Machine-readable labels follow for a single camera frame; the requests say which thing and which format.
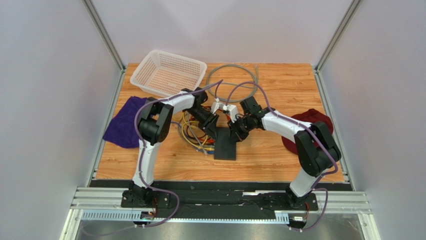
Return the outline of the black network switch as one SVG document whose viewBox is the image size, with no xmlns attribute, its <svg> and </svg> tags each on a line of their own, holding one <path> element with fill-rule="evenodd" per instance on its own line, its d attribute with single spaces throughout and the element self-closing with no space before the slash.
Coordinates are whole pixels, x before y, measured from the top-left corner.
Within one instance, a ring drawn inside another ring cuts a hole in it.
<svg viewBox="0 0 426 240">
<path fill-rule="evenodd" d="M 214 143 L 214 160 L 235 161 L 237 159 L 237 143 L 231 139 L 230 129 L 218 127 Z"/>
</svg>

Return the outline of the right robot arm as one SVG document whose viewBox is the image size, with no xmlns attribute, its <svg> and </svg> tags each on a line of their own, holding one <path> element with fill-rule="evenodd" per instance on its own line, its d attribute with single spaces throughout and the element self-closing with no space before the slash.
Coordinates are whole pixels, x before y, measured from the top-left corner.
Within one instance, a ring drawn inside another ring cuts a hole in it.
<svg viewBox="0 0 426 240">
<path fill-rule="evenodd" d="M 223 106 L 224 113 L 230 118 L 227 124 L 233 141 L 241 142 L 250 131 L 261 129 L 276 133 L 295 145 L 301 169 L 286 187 L 284 201 L 290 208 L 300 208 L 314 186 L 330 168 L 336 168 L 342 158 L 326 123 L 311 123 L 285 116 L 270 106 L 261 107 L 253 97 L 243 100 L 240 105 L 243 115 L 239 115 L 235 105 Z"/>
</svg>

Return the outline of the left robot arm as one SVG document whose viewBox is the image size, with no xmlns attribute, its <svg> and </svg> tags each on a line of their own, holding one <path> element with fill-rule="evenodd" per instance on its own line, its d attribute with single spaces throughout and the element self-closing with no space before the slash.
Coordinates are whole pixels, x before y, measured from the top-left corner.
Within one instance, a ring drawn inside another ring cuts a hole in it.
<svg viewBox="0 0 426 240">
<path fill-rule="evenodd" d="M 194 91 L 184 88 L 168 98 L 150 97 L 135 115 L 135 131 L 139 137 L 139 155 L 136 172 L 128 190 L 122 194 L 124 208 L 147 208 L 152 206 L 156 190 L 154 168 L 162 142 L 169 134 L 172 117 L 178 112 L 188 112 L 199 123 L 199 128 L 211 139 L 217 139 L 218 115 L 202 105 L 208 100 L 206 89 Z"/>
</svg>

